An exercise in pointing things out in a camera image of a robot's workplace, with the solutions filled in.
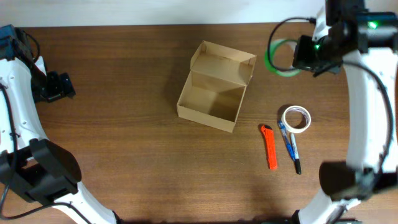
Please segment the black grey marker pen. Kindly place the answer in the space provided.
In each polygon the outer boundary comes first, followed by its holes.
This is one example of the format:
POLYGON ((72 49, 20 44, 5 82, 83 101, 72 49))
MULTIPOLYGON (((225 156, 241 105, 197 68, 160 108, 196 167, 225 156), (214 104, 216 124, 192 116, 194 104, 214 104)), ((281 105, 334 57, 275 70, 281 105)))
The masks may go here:
POLYGON ((299 158, 299 153, 298 153, 297 143, 295 140, 294 133, 290 133, 290 140, 291 140, 291 144, 292 144, 292 149, 294 151, 295 171, 298 175, 301 175, 302 169, 301 169, 301 165, 300 165, 300 158, 299 158))

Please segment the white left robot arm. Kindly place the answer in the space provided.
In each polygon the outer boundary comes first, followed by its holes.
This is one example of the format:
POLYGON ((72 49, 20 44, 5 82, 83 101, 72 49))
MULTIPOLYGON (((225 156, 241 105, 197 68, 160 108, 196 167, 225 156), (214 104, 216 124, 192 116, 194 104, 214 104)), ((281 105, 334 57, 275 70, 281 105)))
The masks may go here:
POLYGON ((36 103, 73 98, 76 92, 67 73, 48 71, 43 57, 33 53, 36 43, 18 27, 1 27, 1 203, 10 191, 28 203, 40 203, 1 219, 55 208, 75 223, 122 223, 85 187, 74 155, 45 134, 36 103))

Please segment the cream masking tape roll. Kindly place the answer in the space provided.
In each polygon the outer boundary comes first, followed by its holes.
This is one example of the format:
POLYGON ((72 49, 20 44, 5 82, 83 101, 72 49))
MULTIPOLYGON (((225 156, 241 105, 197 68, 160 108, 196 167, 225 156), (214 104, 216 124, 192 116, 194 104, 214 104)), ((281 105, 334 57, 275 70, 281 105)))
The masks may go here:
POLYGON ((286 105, 280 120, 290 133, 299 134, 306 131, 312 124, 309 111, 298 105, 286 105))

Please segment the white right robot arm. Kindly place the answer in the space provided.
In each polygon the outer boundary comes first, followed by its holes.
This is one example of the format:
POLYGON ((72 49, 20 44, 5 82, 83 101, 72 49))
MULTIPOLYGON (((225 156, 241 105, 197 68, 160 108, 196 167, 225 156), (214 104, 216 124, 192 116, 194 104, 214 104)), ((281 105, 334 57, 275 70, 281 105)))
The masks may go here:
POLYGON ((293 66, 315 77, 346 74, 346 159, 321 164, 319 192, 292 216, 293 223, 336 223, 350 208, 397 187, 397 15, 371 12, 363 1, 326 0, 313 35, 299 38, 293 66))

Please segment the brown cardboard box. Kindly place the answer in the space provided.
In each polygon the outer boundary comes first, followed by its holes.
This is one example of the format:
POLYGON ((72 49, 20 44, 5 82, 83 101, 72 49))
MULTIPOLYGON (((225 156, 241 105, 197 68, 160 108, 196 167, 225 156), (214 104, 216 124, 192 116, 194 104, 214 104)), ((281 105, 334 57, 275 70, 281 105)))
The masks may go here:
POLYGON ((232 133, 257 56, 203 41, 177 102, 180 118, 232 133))

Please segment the orange utility knife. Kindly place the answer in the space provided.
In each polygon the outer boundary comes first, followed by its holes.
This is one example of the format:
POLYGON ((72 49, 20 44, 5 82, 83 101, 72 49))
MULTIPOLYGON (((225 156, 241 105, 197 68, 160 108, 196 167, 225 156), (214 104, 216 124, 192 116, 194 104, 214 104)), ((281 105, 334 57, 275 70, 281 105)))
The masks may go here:
POLYGON ((267 161, 270 170, 277 170, 277 156, 275 150, 274 132, 270 126, 262 125, 260 127, 261 133, 265 140, 267 161))

